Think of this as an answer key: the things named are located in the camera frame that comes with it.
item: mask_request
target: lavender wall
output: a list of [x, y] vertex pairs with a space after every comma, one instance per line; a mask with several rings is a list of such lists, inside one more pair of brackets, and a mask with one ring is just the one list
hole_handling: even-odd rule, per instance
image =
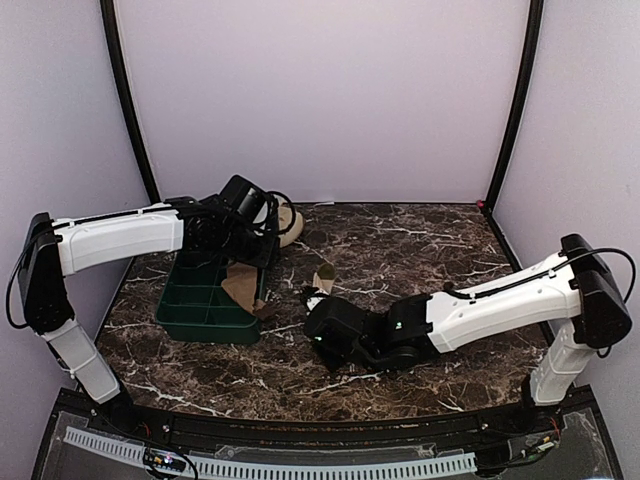
[[[4, 288], [33, 214], [93, 215], [147, 201], [119, 110], [99, 3], [0, 2], [0, 32]], [[90, 334], [124, 268], [105, 265], [67, 281]], [[23, 479], [30, 477], [58, 389], [68, 383], [44, 342], [12, 330], [4, 310], [0, 315], [0, 477]]]
[[162, 194], [484, 197], [527, 0], [118, 1]]
[[[640, 263], [640, 3], [545, 5], [539, 54], [496, 216], [524, 264], [582, 233]], [[607, 256], [620, 288], [624, 260]], [[640, 292], [630, 301], [640, 318]], [[579, 383], [591, 383], [627, 478], [640, 478], [640, 327]]]

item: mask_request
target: black metal frame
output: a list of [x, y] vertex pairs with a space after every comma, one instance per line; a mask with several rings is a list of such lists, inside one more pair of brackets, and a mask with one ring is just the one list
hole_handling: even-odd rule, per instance
[[529, 6], [529, 19], [527, 20], [527, 30], [524, 37], [524, 46], [522, 48], [522, 59], [520, 60], [520, 70], [518, 71], [518, 80], [516, 81], [516, 89], [513, 94], [511, 103], [511, 111], [507, 120], [507, 128], [502, 139], [502, 146], [498, 154], [498, 160], [493, 172], [493, 178], [489, 185], [487, 198], [484, 200], [484, 208], [493, 212], [507, 175], [507, 168], [513, 153], [513, 147], [516, 143], [518, 129], [520, 128], [520, 120], [524, 111], [524, 105], [527, 100], [527, 92], [529, 91], [529, 83], [531, 82], [531, 73], [533, 72], [533, 62], [536, 56], [538, 46], [538, 37], [540, 35], [540, 25], [542, 23], [542, 9], [544, 0], [531, 0]]
[[144, 188], [147, 191], [147, 196], [151, 203], [158, 203], [161, 201], [160, 192], [158, 191], [158, 185], [153, 177], [151, 164], [149, 163], [149, 156], [147, 155], [147, 150], [144, 147], [142, 132], [140, 131], [138, 117], [133, 104], [133, 97], [131, 96], [129, 80], [127, 78], [127, 69], [124, 63], [124, 56], [122, 54], [122, 46], [120, 44], [120, 35], [118, 34], [118, 21], [116, 19], [113, 0], [100, 0], [100, 8], [102, 9], [102, 22], [104, 24], [104, 34], [107, 40], [107, 47], [109, 49], [109, 58], [111, 59], [113, 78], [116, 82], [118, 97], [120, 97], [120, 107], [122, 108], [122, 115], [124, 116], [127, 131], [129, 132], [131, 147], [133, 148], [133, 153], [136, 157], [136, 162], [138, 164], [138, 169], [140, 170], [140, 176], [142, 177]]
[[[540, 34], [540, 25], [542, 22], [542, 8], [544, 0], [531, 0], [529, 5], [529, 17], [527, 21], [527, 29], [525, 32], [524, 46], [522, 50], [522, 58], [520, 60], [520, 68], [518, 71], [518, 79], [513, 95], [511, 110], [507, 120], [502, 146], [498, 155], [489, 191], [483, 202], [483, 209], [488, 212], [487, 217], [491, 217], [491, 213], [496, 205], [500, 189], [504, 183], [504, 179], [509, 166], [509, 160], [513, 152], [516, 136], [520, 127], [520, 120], [524, 111], [524, 105], [531, 81], [531, 73], [533, 71], [533, 62], [538, 45], [538, 36]], [[100, 0], [102, 9], [102, 20], [104, 23], [105, 37], [109, 48], [109, 57], [111, 58], [111, 67], [113, 77], [118, 89], [120, 97], [120, 105], [127, 124], [131, 146], [138, 163], [138, 169], [142, 176], [147, 195], [152, 203], [161, 201], [158, 186], [153, 176], [149, 157], [144, 146], [140, 125], [136, 115], [129, 80], [127, 78], [124, 56], [122, 54], [122, 46], [120, 44], [120, 36], [118, 34], [118, 22], [115, 14], [113, 0]]]
[[[82, 393], [61, 389], [45, 429], [32, 480], [38, 480], [46, 462], [49, 444], [60, 412], [84, 416], [89, 427], [121, 435], [100, 416], [93, 416], [92, 402]], [[439, 451], [464, 449], [482, 452], [504, 444], [504, 434], [493, 434], [483, 424], [510, 417], [518, 404], [476, 412], [370, 422], [270, 422], [205, 417], [140, 407], [148, 424], [154, 425], [152, 440], [184, 453], [189, 450], [215, 451], [220, 445], [251, 446], [293, 450], [349, 450], [393, 446], [436, 444]], [[600, 408], [589, 386], [573, 390], [562, 402], [563, 413], [590, 408], [605, 446], [615, 478], [623, 478], [613, 444]], [[168, 432], [156, 425], [168, 425]], [[541, 419], [532, 432], [547, 431], [548, 419]]]

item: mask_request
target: white cable tray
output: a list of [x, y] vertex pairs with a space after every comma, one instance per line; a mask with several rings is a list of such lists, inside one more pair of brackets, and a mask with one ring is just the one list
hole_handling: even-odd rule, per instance
[[[146, 468], [142, 463], [145, 447], [141, 442], [108, 438], [96, 433], [67, 427], [65, 443], [134, 467]], [[423, 480], [473, 473], [477, 470], [475, 454], [465, 453], [447, 457], [371, 465], [268, 465], [217, 460], [189, 455], [203, 480]], [[171, 472], [162, 467], [159, 471]], [[193, 478], [190, 467], [180, 478]]]

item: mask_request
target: black frame pole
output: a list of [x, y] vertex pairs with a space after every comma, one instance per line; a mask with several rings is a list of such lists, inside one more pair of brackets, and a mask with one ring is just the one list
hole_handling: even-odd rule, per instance
[[116, 82], [118, 96], [120, 97], [120, 106], [122, 107], [122, 115], [127, 125], [133, 153], [136, 157], [147, 196], [151, 203], [158, 203], [161, 201], [160, 192], [158, 191], [158, 185], [151, 171], [151, 164], [149, 163], [147, 150], [144, 147], [138, 117], [136, 116], [136, 110], [133, 105], [133, 97], [131, 96], [131, 89], [129, 88], [122, 46], [120, 45], [118, 22], [116, 20], [113, 0], [100, 0], [100, 9], [102, 10], [102, 23], [104, 24], [104, 34], [107, 40], [107, 48], [109, 49], [109, 57], [111, 58], [113, 78]]
[[496, 168], [493, 171], [493, 178], [487, 192], [487, 198], [484, 201], [484, 208], [492, 212], [498, 201], [504, 178], [509, 167], [509, 160], [513, 153], [513, 146], [516, 143], [522, 112], [527, 99], [529, 83], [531, 82], [531, 73], [533, 72], [533, 61], [536, 56], [536, 48], [538, 46], [538, 36], [540, 34], [540, 25], [542, 23], [542, 9], [544, 0], [531, 0], [529, 5], [529, 19], [527, 20], [527, 31], [524, 37], [524, 46], [522, 48], [522, 58], [520, 60], [520, 70], [518, 71], [518, 79], [516, 81], [516, 89], [513, 94], [511, 103], [511, 111], [507, 120], [507, 128], [502, 139], [502, 146], [498, 154]]

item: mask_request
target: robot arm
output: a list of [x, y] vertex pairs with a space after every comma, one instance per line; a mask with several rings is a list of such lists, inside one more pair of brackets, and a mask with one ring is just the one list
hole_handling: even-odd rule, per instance
[[311, 297], [305, 334], [330, 370], [345, 362], [376, 370], [410, 368], [497, 333], [562, 320], [525, 385], [535, 406], [560, 403], [597, 349], [622, 340], [631, 319], [607, 265], [579, 235], [518, 273], [462, 291], [445, 288], [393, 304], [385, 314], [337, 297]]
[[[77, 220], [38, 214], [17, 270], [26, 326], [48, 343], [97, 404], [126, 409], [131, 399], [76, 321], [64, 277], [116, 259], [179, 249], [265, 268], [283, 233], [277, 205], [274, 194], [235, 176], [219, 195], [201, 201], [183, 197]], [[445, 288], [409, 297], [385, 314], [315, 296], [308, 302], [305, 334], [330, 369], [350, 361], [384, 370], [410, 368], [489, 335], [564, 319], [526, 385], [532, 405], [555, 405], [597, 349], [619, 342], [631, 329], [599, 251], [579, 235], [569, 235], [560, 253], [529, 269], [462, 291]]]
[[126, 389], [76, 320], [64, 277], [117, 259], [180, 249], [266, 268], [282, 233], [275, 195], [234, 176], [219, 195], [201, 201], [177, 198], [76, 220], [36, 215], [17, 270], [26, 326], [48, 343], [97, 404], [126, 407], [131, 403]]

